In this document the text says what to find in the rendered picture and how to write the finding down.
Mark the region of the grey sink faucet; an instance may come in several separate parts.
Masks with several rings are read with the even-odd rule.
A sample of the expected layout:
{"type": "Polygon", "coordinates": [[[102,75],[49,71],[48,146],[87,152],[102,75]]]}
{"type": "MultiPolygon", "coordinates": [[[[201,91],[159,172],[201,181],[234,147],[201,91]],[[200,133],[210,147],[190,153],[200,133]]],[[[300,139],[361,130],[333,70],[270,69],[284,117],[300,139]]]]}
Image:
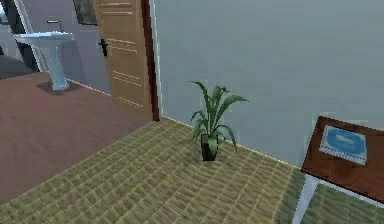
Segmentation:
{"type": "Polygon", "coordinates": [[[57,24],[59,26],[59,32],[64,33],[64,28],[60,20],[47,20],[48,24],[57,24]]]}

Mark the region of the dark framed wall picture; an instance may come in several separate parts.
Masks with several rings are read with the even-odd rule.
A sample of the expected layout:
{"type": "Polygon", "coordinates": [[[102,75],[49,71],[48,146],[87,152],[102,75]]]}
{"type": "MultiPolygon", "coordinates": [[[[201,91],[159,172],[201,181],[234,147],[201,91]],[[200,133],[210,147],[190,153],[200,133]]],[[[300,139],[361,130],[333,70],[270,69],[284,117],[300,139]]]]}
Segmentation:
{"type": "Polygon", "coordinates": [[[96,15],[93,0],[73,0],[78,23],[81,25],[96,25],[96,15]]]}

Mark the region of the blue and white book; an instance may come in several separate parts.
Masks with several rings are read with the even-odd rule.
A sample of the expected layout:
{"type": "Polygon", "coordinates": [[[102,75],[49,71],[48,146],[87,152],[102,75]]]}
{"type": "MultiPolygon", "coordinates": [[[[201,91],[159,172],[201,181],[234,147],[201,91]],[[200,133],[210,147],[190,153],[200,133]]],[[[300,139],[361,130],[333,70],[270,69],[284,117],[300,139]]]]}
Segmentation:
{"type": "Polygon", "coordinates": [[[366,136],[326,125],[319,151],[359,165],[365,165],[367,161],[366,136]]]}

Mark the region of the white pedestal sink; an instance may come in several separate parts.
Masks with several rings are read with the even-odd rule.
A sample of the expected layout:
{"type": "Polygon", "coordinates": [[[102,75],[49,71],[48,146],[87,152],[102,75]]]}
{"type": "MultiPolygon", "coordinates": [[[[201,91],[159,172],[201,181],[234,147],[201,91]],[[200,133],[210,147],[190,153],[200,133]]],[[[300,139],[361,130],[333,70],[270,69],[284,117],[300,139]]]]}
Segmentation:
{"type": "Polygon", "coordinates": [[[58,48],[63,43],[74,40],[72,33],[51,31],[15,34],[14,37],[17,42],[37,47],[43,52],[52,80],[52,89],[54,91],[66,90],[69,88],[69,84],[65,78],[59,60],[58,48]]]}

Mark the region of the light wooden room door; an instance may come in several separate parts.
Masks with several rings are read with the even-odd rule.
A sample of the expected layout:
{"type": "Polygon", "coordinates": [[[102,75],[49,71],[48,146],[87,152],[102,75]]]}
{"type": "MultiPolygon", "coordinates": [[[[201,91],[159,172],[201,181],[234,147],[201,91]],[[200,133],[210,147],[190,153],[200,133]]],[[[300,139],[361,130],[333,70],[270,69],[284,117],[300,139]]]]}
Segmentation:
{"type": "Polygon", "coordinates": [[[153,118],[140,0],[93,0],[106,67],[117,106],[153,118]]]}

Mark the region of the brown table with white legs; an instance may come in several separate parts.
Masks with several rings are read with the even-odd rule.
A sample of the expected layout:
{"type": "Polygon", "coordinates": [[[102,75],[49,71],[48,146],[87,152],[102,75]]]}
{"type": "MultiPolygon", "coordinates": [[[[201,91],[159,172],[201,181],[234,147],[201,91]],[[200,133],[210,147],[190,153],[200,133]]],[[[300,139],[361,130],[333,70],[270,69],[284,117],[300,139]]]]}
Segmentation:
{"type": "Polygon", "coordinates": [[[318,184],[384,209],[384,130],[319,116],[301,168],[305,174],[292,224],[301,224],[318,184]],[[320,151],[326,125],[366,136],[364,166],[320,151]]]}

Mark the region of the green house plant in pot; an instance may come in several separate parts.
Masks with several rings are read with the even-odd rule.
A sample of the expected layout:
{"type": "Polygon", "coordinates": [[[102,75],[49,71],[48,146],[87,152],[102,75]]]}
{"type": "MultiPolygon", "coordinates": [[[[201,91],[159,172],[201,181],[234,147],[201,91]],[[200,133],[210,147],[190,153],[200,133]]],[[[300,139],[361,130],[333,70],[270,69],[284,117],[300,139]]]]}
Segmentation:
{"type": "Polygon", "coordinates": [[[219,121],[224,112],[236,102],[247,102],[247,99],[238,95],[230,95],[222,99],[224,94],[228,94],[226,87],[215,86],[212,94],[208,94],[207,88],[203,83],[194,81],[202,91],[205,109],[200,109],[192,114],[191,120],[195,121],[193,125],[193,141],[200,140],[202,159],[204,161],[214,161],[219,150],[219,137],[224,140],[227,137],[220,131],[224,128],[229,134],[235,152],[237,150],[237,141],[233,130],[219,121]]]}

